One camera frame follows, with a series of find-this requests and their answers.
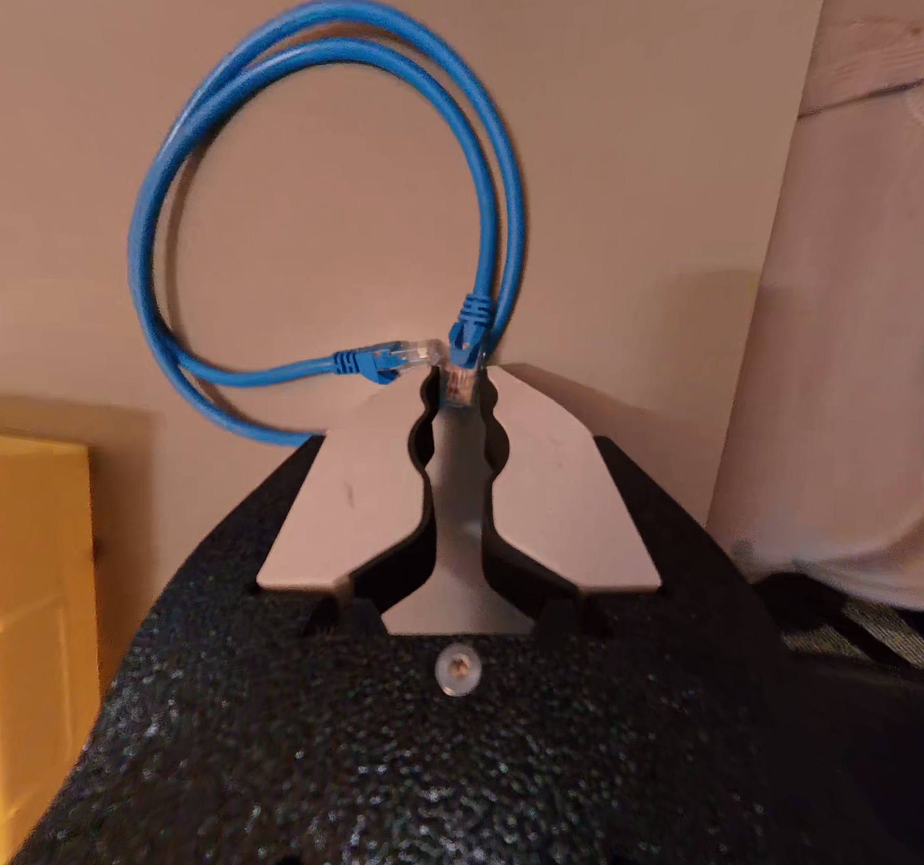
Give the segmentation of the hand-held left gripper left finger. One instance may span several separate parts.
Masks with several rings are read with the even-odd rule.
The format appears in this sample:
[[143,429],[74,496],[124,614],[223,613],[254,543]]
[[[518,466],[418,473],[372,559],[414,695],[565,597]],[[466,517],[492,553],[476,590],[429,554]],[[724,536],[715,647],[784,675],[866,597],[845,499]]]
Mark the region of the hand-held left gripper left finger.
[[438,368],[413,368],[327,432],[257,575],[263,590],[366,600],[382,614],[430,578],[440,389]]

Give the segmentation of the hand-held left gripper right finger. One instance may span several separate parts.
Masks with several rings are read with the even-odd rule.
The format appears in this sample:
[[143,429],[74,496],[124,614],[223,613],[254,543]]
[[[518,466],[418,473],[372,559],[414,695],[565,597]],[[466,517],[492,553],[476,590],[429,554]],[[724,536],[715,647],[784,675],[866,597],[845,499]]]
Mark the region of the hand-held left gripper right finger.
[[592,432],[498,366],[482,373],[479,405],[490,587],[533,621],[549,605],[581,609],[591,597],[657,592],[662,577]]

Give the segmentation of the person's beige clothing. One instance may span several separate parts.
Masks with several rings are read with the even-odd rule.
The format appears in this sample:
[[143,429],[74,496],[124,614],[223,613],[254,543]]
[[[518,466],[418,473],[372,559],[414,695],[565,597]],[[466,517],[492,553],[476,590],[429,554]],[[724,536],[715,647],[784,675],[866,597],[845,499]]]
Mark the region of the person's beige clothing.
[[797,571],[922,610],[922,83],[799,120],[709,527],[754,580]]

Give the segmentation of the yellow box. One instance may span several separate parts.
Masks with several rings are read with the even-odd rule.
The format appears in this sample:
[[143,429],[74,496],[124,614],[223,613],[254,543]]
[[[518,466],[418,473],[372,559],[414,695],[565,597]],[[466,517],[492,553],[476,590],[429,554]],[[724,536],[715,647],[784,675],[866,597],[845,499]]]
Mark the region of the yellow box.
[[2,863],[62,786],[100,696],[87,448],[4,435]]

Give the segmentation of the dark striped cloth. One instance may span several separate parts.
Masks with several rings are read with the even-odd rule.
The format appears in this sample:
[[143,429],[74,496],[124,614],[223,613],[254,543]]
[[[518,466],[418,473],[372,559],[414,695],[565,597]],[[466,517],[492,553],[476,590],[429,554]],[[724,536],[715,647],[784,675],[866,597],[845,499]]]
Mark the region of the dark striped cloth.
[[794,572],[771,574],[752,590],[799,659],[923,685],[922,611],[861,599]]

